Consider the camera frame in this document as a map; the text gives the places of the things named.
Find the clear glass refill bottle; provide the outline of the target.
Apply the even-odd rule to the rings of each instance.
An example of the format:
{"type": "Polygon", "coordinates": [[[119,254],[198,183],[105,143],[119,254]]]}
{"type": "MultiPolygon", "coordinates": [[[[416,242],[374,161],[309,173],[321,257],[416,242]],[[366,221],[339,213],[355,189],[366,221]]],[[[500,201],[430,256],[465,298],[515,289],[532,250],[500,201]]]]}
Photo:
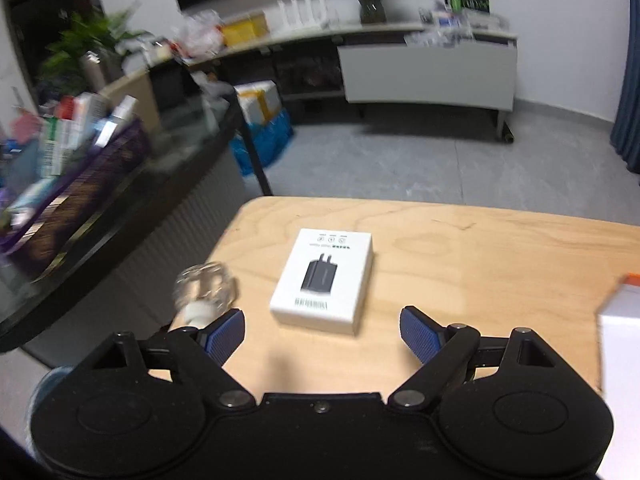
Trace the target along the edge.
{"type": "Polygon", "coordinates": [[[175,282],[177,314],[172,326],[204,328],[229,311],[236,296],[235,278],[223,263],[190,266],[178,275],[175,282]]]}

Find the white charger box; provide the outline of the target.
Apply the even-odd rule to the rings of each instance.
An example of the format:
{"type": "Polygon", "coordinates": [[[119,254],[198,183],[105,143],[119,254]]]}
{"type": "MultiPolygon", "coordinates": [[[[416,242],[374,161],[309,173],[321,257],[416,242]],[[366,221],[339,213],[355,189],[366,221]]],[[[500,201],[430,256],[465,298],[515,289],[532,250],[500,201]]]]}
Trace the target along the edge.
{"type": "Polygon", "coordinates": [[[269,311],[282,324],[356,334],[372,261],[370,233],[301,229],[269,311]]]}

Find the wooden table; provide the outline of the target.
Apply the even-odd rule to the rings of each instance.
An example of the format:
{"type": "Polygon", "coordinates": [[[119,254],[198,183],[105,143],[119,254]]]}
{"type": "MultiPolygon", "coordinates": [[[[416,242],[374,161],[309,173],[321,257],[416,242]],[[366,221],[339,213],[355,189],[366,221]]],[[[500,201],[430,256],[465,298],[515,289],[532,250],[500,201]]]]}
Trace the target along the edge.
{"type": "Polygon", "coordinates": [[[212,252],[239,283],[246,335],[227,372],[267,392],[389,394],[419,366],[399,336],[415,306],[488,336],[529,327],[600,384],[597,312],[639,269],[639,231],[613,222],[464,205],[259,197],[212,252]],[[281,326],[269,310],[303,228],[368,232],[374,259],[356,336],[281,326]]]}

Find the orange-rimmed white box lid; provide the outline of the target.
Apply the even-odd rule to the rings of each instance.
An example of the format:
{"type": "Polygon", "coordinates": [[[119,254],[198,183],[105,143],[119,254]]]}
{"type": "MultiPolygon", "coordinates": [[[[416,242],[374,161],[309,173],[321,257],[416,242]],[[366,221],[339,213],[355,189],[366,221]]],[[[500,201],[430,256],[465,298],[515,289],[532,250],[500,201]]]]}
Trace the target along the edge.
{"type": "Polygon", "coordinates": [[[603,479],[639,479],[639,277],[627,274],[598,310],[600,388],[614,432],[599,468],[603,479]]]}

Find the purple patterned storage tin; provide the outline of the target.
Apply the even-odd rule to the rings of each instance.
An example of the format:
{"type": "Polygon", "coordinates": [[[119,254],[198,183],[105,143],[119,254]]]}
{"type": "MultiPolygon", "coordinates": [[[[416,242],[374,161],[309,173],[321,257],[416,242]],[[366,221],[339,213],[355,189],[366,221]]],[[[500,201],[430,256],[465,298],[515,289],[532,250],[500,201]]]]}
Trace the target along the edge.
{"type": "Polygon", "coordinates": [[[26,278],[47,271],[75,233],[130,180],[151,153],[139,119],[103,148],[90,148],[73,171],[59,178],[24,226],[1,240],[1,255],[26,278]]]}

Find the blue bag on floor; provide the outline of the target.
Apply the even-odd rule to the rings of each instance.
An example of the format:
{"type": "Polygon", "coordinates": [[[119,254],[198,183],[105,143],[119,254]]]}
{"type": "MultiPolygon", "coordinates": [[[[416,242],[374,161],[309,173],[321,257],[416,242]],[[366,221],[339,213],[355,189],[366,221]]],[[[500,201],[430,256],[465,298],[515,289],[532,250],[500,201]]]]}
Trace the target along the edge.
{"type": "MultiPolygon", "coordinates": [[[[265,125],[249,125],[248,128],[250,128],[258,158],[264,168],[268,168],[280,158],[294,136],[290,114],[284,108],[265,125]]],[[[230,146],[242,176],[247,177],[254,174],[250,155],[239,134],[231,140],[230,146]]]]}

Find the black glass side table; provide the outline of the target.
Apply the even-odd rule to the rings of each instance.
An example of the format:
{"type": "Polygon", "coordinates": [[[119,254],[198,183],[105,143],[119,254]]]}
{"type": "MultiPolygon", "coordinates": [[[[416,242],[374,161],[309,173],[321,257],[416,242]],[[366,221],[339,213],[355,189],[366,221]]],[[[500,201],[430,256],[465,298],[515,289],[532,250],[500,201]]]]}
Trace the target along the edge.
{"type": "Polygon", "coordinates": [[[236,92],[214,82],[165,110],[160,128],[146,133],[145,165],[39,278],[1,255],[3,352],[73,363],[110,333],[146,336],[172,318],[177,275],[207,259],[244,204],[230,142],[250,129],[236,92]]]}

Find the yellow white carton on floor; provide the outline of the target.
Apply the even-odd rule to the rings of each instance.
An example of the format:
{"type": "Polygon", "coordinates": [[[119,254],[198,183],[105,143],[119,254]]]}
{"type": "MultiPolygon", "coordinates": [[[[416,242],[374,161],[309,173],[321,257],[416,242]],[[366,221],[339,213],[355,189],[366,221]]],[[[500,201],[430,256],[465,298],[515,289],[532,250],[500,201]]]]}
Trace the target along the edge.
{"type": "Polygon", "coordinates": [[[234,90],[249,125],[268,124],[282,110],[278,88],[271,80],[239,84],[234,90]]]}

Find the blue curtain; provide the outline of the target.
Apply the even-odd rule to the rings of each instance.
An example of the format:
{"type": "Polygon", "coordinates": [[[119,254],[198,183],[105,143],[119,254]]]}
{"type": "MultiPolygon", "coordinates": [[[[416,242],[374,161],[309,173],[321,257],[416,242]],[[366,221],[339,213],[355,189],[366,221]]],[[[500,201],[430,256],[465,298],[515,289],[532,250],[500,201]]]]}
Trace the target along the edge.
{"type": "Polygon", "coordinates": [[[639,0],[629,0],[626,68],[610,142],[627,170],[639,173],[639,0]]]}

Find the white TV console cabinet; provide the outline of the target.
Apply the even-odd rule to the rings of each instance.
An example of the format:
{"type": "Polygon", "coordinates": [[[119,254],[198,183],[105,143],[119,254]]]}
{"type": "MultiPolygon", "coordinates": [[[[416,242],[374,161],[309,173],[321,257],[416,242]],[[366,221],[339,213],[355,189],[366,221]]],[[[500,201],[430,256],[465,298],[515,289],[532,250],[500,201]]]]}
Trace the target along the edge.
{"type": "Polygon", "coordinates": [[[518,38],[502,30],[420,22],[335,25],[274,32],[192,58],[230,84],[270,79],[287,101],[343,98],[360,112],[373,103],[487,110],[499,141],[513,134],[518,38]]]}

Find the white plastic bag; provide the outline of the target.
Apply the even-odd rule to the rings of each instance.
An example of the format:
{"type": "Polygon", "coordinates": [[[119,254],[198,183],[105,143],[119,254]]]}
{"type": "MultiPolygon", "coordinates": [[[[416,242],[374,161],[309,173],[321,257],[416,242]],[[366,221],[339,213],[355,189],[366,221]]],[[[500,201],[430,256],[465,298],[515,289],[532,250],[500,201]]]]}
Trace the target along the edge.
{"type": "Polygon", "coordinates": [[[204,10],[183,19],[175,32],[174,43],[183,58],[201,58],[216,54],[224,47],[222,21],[214,10],[204,10]]]}

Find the potted plant with metal pot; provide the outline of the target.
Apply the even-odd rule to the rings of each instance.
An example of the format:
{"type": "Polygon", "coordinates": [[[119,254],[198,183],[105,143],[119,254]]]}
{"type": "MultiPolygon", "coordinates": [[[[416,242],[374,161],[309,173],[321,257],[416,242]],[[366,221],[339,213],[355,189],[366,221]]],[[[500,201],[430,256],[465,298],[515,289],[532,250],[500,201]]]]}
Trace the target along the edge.
{"type": "Polygon", "coordinates": [[[89,88],[81,60],[88,54],[105,54],[118,67],[127,58],[141,52],[134,43],[151,34],[145,29],[132,29],[129,22],[140,8],[135,2],[124,10],[105,14],[73,12],[55,42],[47,46],[49,56],[38,68],[37,82],[59,94],[77,94],[89,88]]]}

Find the yellow cardboard box on console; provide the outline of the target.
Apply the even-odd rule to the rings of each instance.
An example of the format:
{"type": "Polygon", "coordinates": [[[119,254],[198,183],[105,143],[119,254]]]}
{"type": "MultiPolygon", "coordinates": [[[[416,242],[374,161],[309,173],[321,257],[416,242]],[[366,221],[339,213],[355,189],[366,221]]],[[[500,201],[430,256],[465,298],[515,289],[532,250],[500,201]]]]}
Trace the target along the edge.
{"type": "Polygon", "coordinates": [[[224,45],[228,48],[246,44],[270,33],[266,14],[262,11],[224,21],[220,31],[224,37],[224,45]]]}

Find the white router with antennas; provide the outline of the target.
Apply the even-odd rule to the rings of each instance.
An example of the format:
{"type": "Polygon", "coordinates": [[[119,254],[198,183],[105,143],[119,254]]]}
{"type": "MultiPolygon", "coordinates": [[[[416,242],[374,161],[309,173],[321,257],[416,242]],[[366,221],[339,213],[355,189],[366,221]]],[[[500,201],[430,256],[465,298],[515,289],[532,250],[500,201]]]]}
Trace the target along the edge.
{"type": "Polygon", "coordinates": [[[279,0],[278,9],[281,32],[301,32],[329,26],[326,0],[279,0]]]}

